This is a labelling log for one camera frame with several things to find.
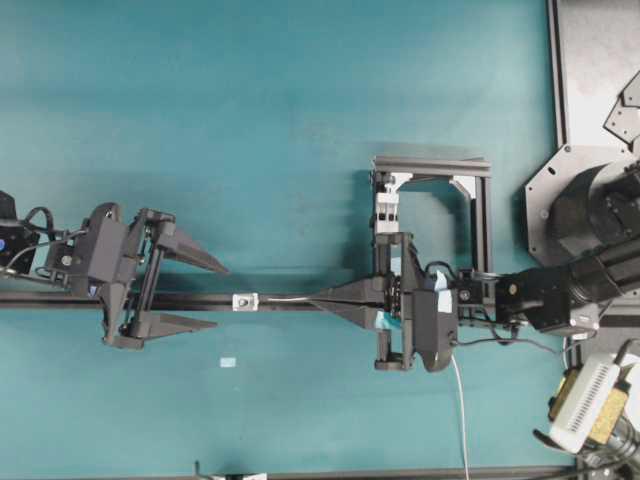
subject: teal table surface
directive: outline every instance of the teal table surface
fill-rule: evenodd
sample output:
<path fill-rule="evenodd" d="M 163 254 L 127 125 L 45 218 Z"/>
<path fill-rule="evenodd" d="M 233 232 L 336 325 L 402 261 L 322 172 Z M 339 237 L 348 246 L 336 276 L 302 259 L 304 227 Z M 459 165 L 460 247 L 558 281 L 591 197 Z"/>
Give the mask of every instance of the teal table surface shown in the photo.
<path fill-rule="evenodd" d="M 533 265 L 521 186 L 554 150 L 542 0 L 2 1 L 0 65 L 1 188 L 21 214 L 169 211 L 234 272 L 167 263 L 163 289 L 366 275 L 373 155 L 434 147 L 492 162 L 495 268 Z M 468 265 L 464 200 L 418 190 L 401 224 L 421 261 Z M 452 369 L 376 372 L 375 335 L 328 314 L 194 316 L 220 327 L 125 352 L 96 311 L 0 312 L 0 477 L 462 465 Z M 569 462 L 531 435 L 558 357 L 456 356 L 472 466 Z"/>

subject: metal plate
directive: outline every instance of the metal plate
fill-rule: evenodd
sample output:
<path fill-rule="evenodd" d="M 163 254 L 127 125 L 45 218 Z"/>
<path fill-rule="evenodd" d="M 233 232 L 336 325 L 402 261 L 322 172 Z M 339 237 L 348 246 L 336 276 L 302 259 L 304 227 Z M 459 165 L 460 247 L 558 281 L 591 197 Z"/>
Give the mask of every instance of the metal plate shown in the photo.
<path fill-rule="evenodd" d="M 640 67 L 637 48 L 640 2 L 558 0 L 558 3 L 569 132 L 565 142 L 622 145 L 602 125 L 618 95 Z"/>
<path fill-rule="evenodd" d="M 542 265 L 557 265 L 571 256 L 547 233 L 551 204 L 577 173 L 614 161 L 632 161 L 626 148 L 565 145 L 525 185 L 529 253 Z"/>

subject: metal bar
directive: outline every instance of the metal bar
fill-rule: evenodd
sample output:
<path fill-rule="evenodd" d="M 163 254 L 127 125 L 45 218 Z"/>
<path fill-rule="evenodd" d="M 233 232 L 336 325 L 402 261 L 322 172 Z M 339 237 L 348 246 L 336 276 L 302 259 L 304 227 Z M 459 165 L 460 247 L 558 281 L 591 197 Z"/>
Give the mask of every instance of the metal bar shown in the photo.
<path fill-rule="evenodd" d="M 561 40 L 562 0 L 547 0 L 549 17 L 549 47 L 551 52 L 551 72 L 553 75 L 553 102 L 556 118 L 556 144 L 558 149 L 569 143 L 569 122 L 567 112 L 566 69 L 564 67 L 564 51 Z"/>
<path fill-rule="evenodd" d="M 490 179 L 476 177 L 476 198 L 471 200 L 471 241 L 473 267 L 479 272 L 492 272 Z"/>
<path fill-rule="evenodd" d="M 306 301 L 278 302 L 274 299 L 298 298 L 304 295 L 294 294 L 262 294 L 259 296 L 258 311 L 261 312 L 300 312 L 320 311 L 315 305 Z M 164 311 L 202 311 L 231 312 L 233 294 L 231 293 L 156 293 L 151 310 Z M 97 300 L 85 297 L 74 297 L 66 292 L 0 292 L 0 309 L 79 309 L 91 310 L 102 308 Z"/>
<path fill-rule="evenodd" d="M 526 479 L 546 475 L 554 475 L 567 472 L 567 467 L 557 466 L 528 466 L 528 467 L 483 467 L 473 468 L 470 475 L 473 478 L 484 480 L 491 479 Z M 57 477 L 51 480 L 209 480 L 214 475 L 182 475 L 182 476 L 144 476 L 144 477 L 83 477 L 69 478 Z M 227 475 L 226 478 L 241 479 L 242 475 Z M 407 470 L 359 470 L 359 471 L 336 471 L 319 473 L 274 473 L 268 474 L 269 480 L 435 480 L 435 479 L 459 479 L 464 478 L 464 470 L 460 468 L 441 469 L 407 469 Z"/>
<path fill-rule="evenodd" d="M 450 177 L 465 175 L 490 177 L 491 164 L 482 157 L 463 160 L 446 160 L 425 157 L 376 155 L 375 169 L 379 172 L 407 172 L 415 175 Z"/>

